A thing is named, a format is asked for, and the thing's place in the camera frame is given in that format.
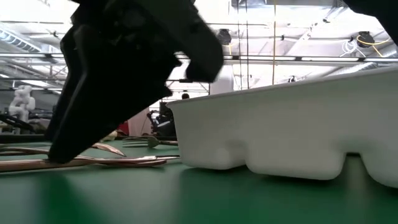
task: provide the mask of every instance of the person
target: person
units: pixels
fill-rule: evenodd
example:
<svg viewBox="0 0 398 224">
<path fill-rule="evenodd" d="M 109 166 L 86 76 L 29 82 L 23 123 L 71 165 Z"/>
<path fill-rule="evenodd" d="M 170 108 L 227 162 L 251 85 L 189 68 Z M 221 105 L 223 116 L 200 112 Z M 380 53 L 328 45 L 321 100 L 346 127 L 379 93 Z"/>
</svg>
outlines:
<svg viewBox="0 0 398 224">
<path fill-rule="evenodd" d="M 183 100 L 189 99 L 189 94 L 188 94 L 188 93 L 184 93 L 184 94 L 181 96 L 181 98 L 182 98 Z"/>
</svg>

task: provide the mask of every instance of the white plastic tray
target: white plastic tray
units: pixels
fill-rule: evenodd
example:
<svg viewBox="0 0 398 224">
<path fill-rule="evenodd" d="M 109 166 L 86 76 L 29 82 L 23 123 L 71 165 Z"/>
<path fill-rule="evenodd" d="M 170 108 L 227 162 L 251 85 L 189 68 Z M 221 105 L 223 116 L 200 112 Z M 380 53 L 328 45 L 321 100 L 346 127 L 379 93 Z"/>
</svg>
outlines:
<svg viewBox="0 0 398 224">
<path fill-rule="evenodd" d="M 182 162 L 330 180 L 347 152 L 398 187 L 398 68 L 169 103 Z"/>
</svg>

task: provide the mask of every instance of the green table surface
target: green table surface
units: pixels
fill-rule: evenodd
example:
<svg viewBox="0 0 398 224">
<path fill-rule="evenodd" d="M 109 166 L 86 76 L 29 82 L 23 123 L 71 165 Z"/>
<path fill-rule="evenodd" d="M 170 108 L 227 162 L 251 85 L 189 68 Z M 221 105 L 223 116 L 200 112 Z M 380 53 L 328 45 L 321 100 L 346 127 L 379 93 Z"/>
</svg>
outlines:
<svg viewBox="0 0 398 224">
<path fill-rule="evenodd" d="M 178 152 L 110 144 L 128 156 Z M 171 163 L 0 174 L 0 193 L 4 224 L 398 223 L 398 190 L 373 181 L 359 157 L 348 157 L 342 174 L 326 182 Z"/>
</svg>

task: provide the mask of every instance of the white robot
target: white robot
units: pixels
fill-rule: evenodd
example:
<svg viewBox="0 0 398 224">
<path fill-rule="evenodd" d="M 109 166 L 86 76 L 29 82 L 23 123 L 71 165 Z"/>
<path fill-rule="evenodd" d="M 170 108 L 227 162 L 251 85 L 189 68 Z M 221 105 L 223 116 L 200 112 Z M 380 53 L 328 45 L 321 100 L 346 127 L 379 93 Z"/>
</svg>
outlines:
<svg viewBox="0 0 398 224">
<path fill-rule="evenodd" d="M 29 111 L 35 109 L 35 99 L 30 96 L 32 87 L 21 85 L 15 91 L 15 97 L 8 108 L 11 116 L 17 116 L 18 119 L 28 122 Z"/>
</svg>

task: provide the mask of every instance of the red object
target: red object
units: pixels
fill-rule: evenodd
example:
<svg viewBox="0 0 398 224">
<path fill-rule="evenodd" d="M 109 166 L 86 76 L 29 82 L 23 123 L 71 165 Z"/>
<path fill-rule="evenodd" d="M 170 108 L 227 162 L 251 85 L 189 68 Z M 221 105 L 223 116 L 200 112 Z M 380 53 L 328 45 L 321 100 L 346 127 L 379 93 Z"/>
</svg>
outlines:
<svg viewBox="0 0 398 224">
<path fill-rule="evenodd" d="M 123 124 L 120 124 L 118 130 L 122 131 L 127 136 L 129 135 L 129 123 L 125 121 Z"/>
</svg>

